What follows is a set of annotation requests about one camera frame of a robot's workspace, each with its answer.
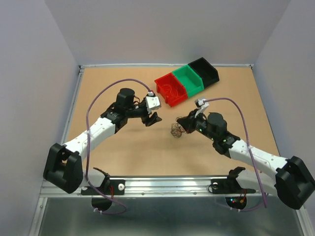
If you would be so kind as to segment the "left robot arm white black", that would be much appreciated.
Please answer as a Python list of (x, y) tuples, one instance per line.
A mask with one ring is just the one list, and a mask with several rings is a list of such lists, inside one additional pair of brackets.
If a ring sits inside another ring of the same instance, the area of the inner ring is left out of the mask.
[(88, 151), (116, 134), (130, 118), (140, 118), (146, 127), (162, 120), (156, 112), (161, 102), (152, 91), (141, 102), (134, 99), (134, 90), (120, 89), (116, 101), (86, 131), (62, 145), (53, 144), (48, 152), (44, 179), (68, 194), (79, 187), (88, 187), (90, 183), (97, 193), (106, 193), (110, 182), (105, 178), (105, 172), (94, 169), (87, 174), (82, 165), (84, 160), (88, 160)]

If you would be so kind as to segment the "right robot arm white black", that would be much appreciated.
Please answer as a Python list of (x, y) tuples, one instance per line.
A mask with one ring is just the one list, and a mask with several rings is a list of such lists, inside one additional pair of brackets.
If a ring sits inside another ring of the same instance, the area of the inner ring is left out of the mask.
[(227, 122), (219, 113), (208, 116), (193, 110), (176, 122), (187, 132), (199, 132), (213, 142), (221, 155), (252, 165), (257, 172), (236, 168), (226, 180), (232, 192), (255, 189), (278, 197), (286, 206), (300, 209), (315, 191), (315, 180), (304, 161), (272, 155), (251, 145), (227, 130)]

